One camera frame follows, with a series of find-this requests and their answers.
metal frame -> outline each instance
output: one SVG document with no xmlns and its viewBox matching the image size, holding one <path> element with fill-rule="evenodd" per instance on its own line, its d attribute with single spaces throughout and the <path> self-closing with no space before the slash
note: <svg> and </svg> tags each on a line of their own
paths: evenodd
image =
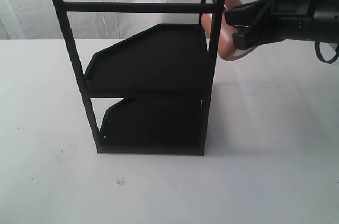
<svg viewBox="0 0 339 224">
<path fill-rule="evenodd" d="M 199 155 L 204 154 L 205 138 L 207 132 L 208 115 L 211 102 L 212 85 L 215 72 L 216 56 L 219 43 L 219 33 L 221 20 L 224 11 L 224 0 L 213 0 L 213 4 L 206 4 L 206 0 L 201 0 L 200 4 L 168 4 L 168 3 L 104 3 L 104 2 L 65 2 L 64 0 L 52 0 L 61 31 L 65 40 L 69 58 L 78 83 L 82 101 L 88 121 L 90 123 L 92 135 L 96 144 L 97 152 L 104 152 L 100 144 L 100 133 L 96 123 L 95 114 L 91 99 L 88 95 L 85 83 L 84 72 L 81 67 L 79 54 L 75 45 L 74 36 L 69 24 L 67 12 L 125 12 L 125 13 L 213 13 L 212 29 L 208 49 L 208 83 L 209 88 L 205 91 L 202 105 L 202 126 Z"/>
</svg>

robotic arm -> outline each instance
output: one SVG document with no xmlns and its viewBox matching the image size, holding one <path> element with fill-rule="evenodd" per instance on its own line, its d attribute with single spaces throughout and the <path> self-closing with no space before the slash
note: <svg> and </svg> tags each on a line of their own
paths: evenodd
<svg viewBox="0 0 339 224">
<path fill-rule="evenodd" d="M 233 34 L 237 49 L 306 40 L 315 41 L 322 62 L 333 63 L 339 57 L 338 48 L 329 61 L 320 52 L 320 42 L 339 43 L 339 0 L 258 0 L 225 11 L 225 20 L 238 29 Z"/>
</svg>

table surface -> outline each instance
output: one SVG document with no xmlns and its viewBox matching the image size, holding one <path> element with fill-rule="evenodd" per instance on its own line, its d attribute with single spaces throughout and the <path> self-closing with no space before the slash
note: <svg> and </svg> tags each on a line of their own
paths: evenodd
<svg viewBox="0 0 339 224">
<path fill-rule="evenodd" d="M 77 40 L 84 67 L 116 42 Z M 204 157 L 97 154 L 64 42 L 0 47 L 0 223 L 338 223 L 339 66 L 312 43 L 218 59 Z"/>
</svg>

small debris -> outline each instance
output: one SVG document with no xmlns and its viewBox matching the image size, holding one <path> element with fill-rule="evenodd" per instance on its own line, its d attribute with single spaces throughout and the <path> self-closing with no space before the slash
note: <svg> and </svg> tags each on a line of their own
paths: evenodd
<svg viewBox="0 0 339 224">
<path fill-rule="evenodd" d="M 123 184 L 123 180 L 125 179 L 125 177 L 123 177 L 123 178 L 117 178 L 116 180 L 115 180 L 115 184 L 117 184 L 117 185 L 121 185 L 121 184 Z"/>
</svg>

shelf rack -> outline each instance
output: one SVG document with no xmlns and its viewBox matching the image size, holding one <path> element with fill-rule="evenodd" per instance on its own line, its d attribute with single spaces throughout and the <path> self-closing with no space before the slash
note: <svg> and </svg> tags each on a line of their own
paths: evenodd
<svg viewBox="0 0 339 224">
<path fill-rule="evenodd" d="M 52 0 L 98 153 L 204 155 L 224 0 L 107 3 Z M 198 24 L 159 24 L 94 54 L 82 70 L 67 12 L 213 13 L 207 48 Z M 91 98 L 123 98 L 99 129 Z"/>
</svg>

